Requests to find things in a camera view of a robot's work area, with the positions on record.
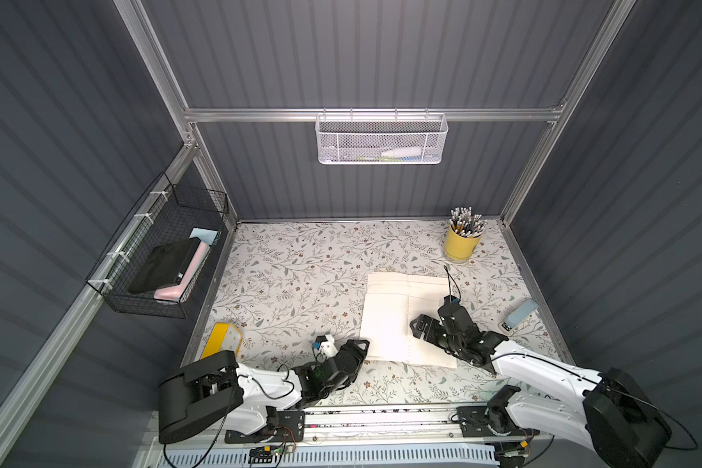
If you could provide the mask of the cream lined notebook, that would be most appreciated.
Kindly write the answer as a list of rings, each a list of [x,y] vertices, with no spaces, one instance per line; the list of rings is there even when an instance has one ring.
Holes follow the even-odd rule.
[[[456,369],[456,358],[413,336],[410,323],[424,314],[436,319],[448,294],[442,277],[375,272],[368,276],[360,338],[370,343],[367,358]]]

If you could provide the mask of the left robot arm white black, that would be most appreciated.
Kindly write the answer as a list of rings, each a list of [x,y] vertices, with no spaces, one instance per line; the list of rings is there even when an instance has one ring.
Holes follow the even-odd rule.
[[[230,350],[177,370],[158,386],[159,441],[190,439],[221,420],[223,428],[253,436],[273,424],[273,415],[303,410],[355,382],[370,343],[349,339],[324,361],[288,370],[258,370]]]

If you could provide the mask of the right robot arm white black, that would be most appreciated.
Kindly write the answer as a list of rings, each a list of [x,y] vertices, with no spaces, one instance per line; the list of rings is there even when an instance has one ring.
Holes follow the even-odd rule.
[[[496,436],[537,430],[592,450],[610,467],[651,467],[672,438],[663,412],[623,370],[577,368],[482,331],[455,296],[437,317],[421,314],[409,326],[415,339],[461,362],[516,379],[480,414]]]

